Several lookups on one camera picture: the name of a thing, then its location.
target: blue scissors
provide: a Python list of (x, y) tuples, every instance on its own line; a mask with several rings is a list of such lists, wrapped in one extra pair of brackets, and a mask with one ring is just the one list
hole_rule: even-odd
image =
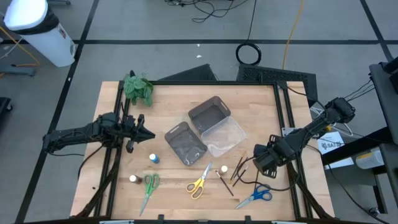
[(239, 209), (239, 208), (247, 205), (248, 203), (250, 203), (254, 200), (258, 200), (258, 199), (263, 199), (265, 201), (269, 201), (272, 199), (272, 194), (269, 193), (269, 190), (267, 188), (260, 185), (260, 186), (256, 187), (256, 189), (254, 190), (254, 193), (252, 195), (250, 195), (250, 197), (248, 197), (246, 200), (244, 200), (242, 203), (240, 203), (238, 206), (236, 206), (235, 209)]

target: yellow scissors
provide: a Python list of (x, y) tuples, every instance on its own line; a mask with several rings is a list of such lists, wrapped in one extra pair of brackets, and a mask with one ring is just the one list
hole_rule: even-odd
[(193, 192), (191, 194), (192, 199), (198, 199), (201, 196), (201, 194), (203, 193), (203, 190), (205, 189), (203, 187), (203, 183), (205, 183), (205, 178), (207, 176), (207, 173), (209, 173), (212, 164), (213, 163), (210, 162), (207, 165), (207, 168), (203, 172), (202, 176), (196, 182), (187, 185), (187, 192), (189, 192), (189, 193)]

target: scissors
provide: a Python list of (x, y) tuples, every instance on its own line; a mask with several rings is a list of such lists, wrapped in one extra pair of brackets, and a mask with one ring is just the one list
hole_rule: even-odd
[(196, 182), (187, 185), (187, 192), (192, 193), (192, 199), (198, 199), (203, 193), (203, 183), (205, 183), (205, 178), (207, 176), (207, 173), (209, 173), (212, 164), (213, 163), (210, 162), (207, 165), (207, 168), (203, 172), (202, 176)]
[(141, 211), (139, 212), (139, 216), (141, 216), (142, 212), (145, 209), (145, 206), (148, 203), (149, 196), (152, 195), (152, 192), (159, 186), (160, 178), (159, 174), (154, 175), (146, 175), (144, 177), (144, 182), (146, 186), (145, 198), (144, 203), (142, 203)]
[(269, 193), (269, 190), (266, 189), (264, 186), (258, 186), (256, 187), (256, 189), (254, 190), (254, 193), (248, 197), (246, 200), (244, 200), (242, 203), (240, 203), (238, 206), (236, 206), (235, 209), (239, 209), (245, 205), (247, 205), (248, 203), (254, 201), (254, 200), (258, 200), (258, 199), (263, 199), (265, 201), (269, 201), (272, 199), (272, 194)]

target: gray floor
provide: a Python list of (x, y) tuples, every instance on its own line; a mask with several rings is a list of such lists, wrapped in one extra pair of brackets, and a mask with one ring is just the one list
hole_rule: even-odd
[[(10, 0), (0, 3), (5, 12)], [(227, 6), (214, 1), (218, 7)], [(369, 8), (386, 40), (398, 39), (398, 3), (395, 0), (367, 0)], [(53, 11), (71, 38), (79, 40), (93, 0), (72, 1), (71, 6), (51, 4)], [(245, 39), (254, 1), (230, 11), (224, 18), (210, 18), (202, 24), (191, 21), (201, 17), (195, 8), (167, 6), (163, 0), (100, 0), (88, 33), (88, 40), (172, 40), (172, 39)], [(252, 28), (253, 39), (287, 39), (299, 1), (258, 1)], [(295, 40), (376, 40), (376, 35), (359, 0), (306, 0)], [(281, 68), (282, 44), (259, 45), (260, 66)], [(2, 55), (5, 45), (0, 45)], [(32, 175), (42, 144), (58, 102), (69, 67), (54, 67), (29, 45), (42, 62), (34, 78), (6, 75), (0, 78), (0, 96), (10, 97), (14, 111), (0, 129), (0, 223), (15, 220)], [(61, 113), (58, 129), (82, 126), (93, 119), (102, 81), (120, 80), (128, 71), (147, 73), (157, 80), (183, 70), (209, 63), (220, 80), (234, 80), (238, 72), (236, 44), (158, 44), (158, 45), (85, 45)], [(398, 56), (398, 45), (389, 45)], [(244, 61), (255, 58), (251, 49), (241, 52)], [(345, 96), (368, 80), (368, 66), (385, 61), (380, 45), (291, 45), (286, 69), (317, 74), (319, 100), (326, 103)], [(2, 64), (31, 62), (20, 49), (0, 61)], [(352, 102), (356, 117), (349, 126), (355, 133), (368, 134), (384, 127), (385, 121), (375, 92)], [(84, 152), (85, 146), (68, 147), (64, 152)], [(69, 215), (80, 157), (48, 157), (26, 221), (66, 218)], [(373, 190), (366, 183), (373, 176), (355, 166), (337, 169), (336, 175), (353, 197), (364, 207), (376, 205)], [(374, 222), (344, 194), (326, 173), (337, 217), (343, 220)], [(379, 177), (387, 195), (387, 215), (398, 217), (387, 177)]]

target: plastic tray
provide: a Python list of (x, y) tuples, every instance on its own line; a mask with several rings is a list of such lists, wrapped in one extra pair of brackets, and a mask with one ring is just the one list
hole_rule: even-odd
[(188, 115), (199, 134), (202, 134), (224, 118), (231, 115), (231, 111), (220, 97), (213, 96), (190, 110)]
[(181, 122), (164, 136), (180, 160), (187, 166), (200, 159), (207, 151), (198, 136), (189, 128), (187, 122)]
[(246, 133), (233, 117), (226, 117), (201, 134), (201, 140), (213, 157), (219, 157), (246, 139)]

